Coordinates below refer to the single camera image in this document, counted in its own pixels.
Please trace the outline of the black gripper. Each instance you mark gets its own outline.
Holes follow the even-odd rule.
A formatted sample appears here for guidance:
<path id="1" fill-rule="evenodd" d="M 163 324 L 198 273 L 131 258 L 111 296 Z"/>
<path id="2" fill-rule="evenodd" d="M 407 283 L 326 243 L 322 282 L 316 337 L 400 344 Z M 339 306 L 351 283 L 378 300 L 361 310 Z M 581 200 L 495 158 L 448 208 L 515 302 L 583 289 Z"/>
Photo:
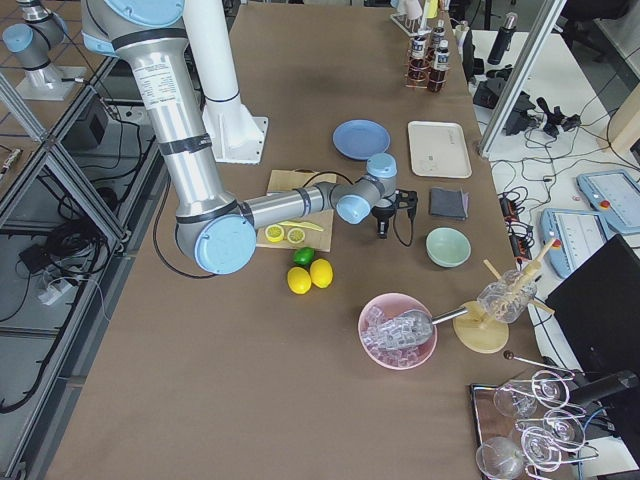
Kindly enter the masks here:
<path id="1" fill-rule="evenodd" d="M 377 236 L 388 238 L 389 223 L 398 210 L 406 210 L 411 222 L 417 214 L 418 194 L 413 190 L 397 189 L 390 197 L 382 199 L 381 206 L 374 206 L 371 214 L 377 221 Z"/>

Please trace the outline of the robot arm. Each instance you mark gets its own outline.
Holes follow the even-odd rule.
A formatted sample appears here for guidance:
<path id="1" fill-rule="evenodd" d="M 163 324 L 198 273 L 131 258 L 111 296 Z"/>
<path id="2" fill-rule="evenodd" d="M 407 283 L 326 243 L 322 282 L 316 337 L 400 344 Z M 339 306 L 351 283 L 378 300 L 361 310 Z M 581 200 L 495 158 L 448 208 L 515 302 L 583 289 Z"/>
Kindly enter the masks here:
<path id="1" fill-rule="evenodd" d="M 131 67 L 160 152 L 178 195 L 175 241 L 201 269 L 223 275 L 243 268 L 253 256 L 257 229 L 283 220 L 334 210 L 358 224 L 368 215 L 391 217 L 401 190 L 396 160 L 374 155 L 353 184 L 319 182 L 240 202 L 227 191 L 214 147 L 239 144 L 261 130 L 245 107 L 230 127 L 212 117 L 212 100 L 196 99 L 184 54 L 194 56 L 206 95 L 229 85 L 219 115 L 240 106 L 227 23 L 219 1 L 84 1 L 82 33 L 88 49 L 124 60 Z"/>
<path id="2" fill-rule="evenodd" d="M 84 76 L 85 67 L 57 66 L 49 52 L 68 34 L 66 22 L 40 1 L 17 1 L 23 22 L 7 27 L 2 33 L 8 50 L 20 62 L 24 79 L 17 92 L 23 99 L 64 101 L 75 79 Z"/>

